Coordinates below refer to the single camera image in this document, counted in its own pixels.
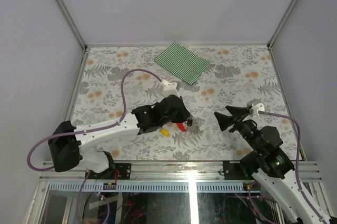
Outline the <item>key with yellow tag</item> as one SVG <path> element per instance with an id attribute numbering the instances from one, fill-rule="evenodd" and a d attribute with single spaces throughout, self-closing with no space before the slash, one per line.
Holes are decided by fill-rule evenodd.
<path id="1" fill-rule="evenodd" d="M 161 129 L 160 132 L 161 132 L 164 136 L 166 136 L 166 137 L 170 137 L 170 136 L 171 136 L 171 134 L 170 134 L 170 133 L 168 132 L 168 130 L 166 130 L 166 129 Z"/>

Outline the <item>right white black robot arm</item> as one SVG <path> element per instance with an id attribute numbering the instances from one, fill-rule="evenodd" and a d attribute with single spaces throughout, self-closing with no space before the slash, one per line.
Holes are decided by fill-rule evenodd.
<path id="1" fill-rule="evenodd" d="M 240 160 L 240 173 L 254 179 L 276 200 L 291 223 L 336 223 L 308 192 L 299 176 L 299 160 L 292 162 L 281 149 L 283 143 L 274 126 L 261 129 L 250 115 L 272 115 L 259 103 L 245 108 L 227 105 L 230 115 L 214 112 L 221 131 L 237 131 L 252 151 Z"/>

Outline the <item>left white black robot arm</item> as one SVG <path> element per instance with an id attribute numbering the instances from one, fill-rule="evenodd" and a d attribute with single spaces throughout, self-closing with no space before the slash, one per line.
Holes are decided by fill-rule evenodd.
<path id="1" fill-rule="evenodd" d="M 65 172 L 81 167 L 109 179 L 115 174 L 115 163 L 109 152 L 96 150 L 97 145 L 151 133 L 169 122 L 183 123 L 190 118 L 191 114 L 182 99 L 170 95 L 161 102 L 133 109 L 120 121 L 78 127 L 73 126 L 71 121 L 62 122 L 48 141 L 54 170 Z"/>

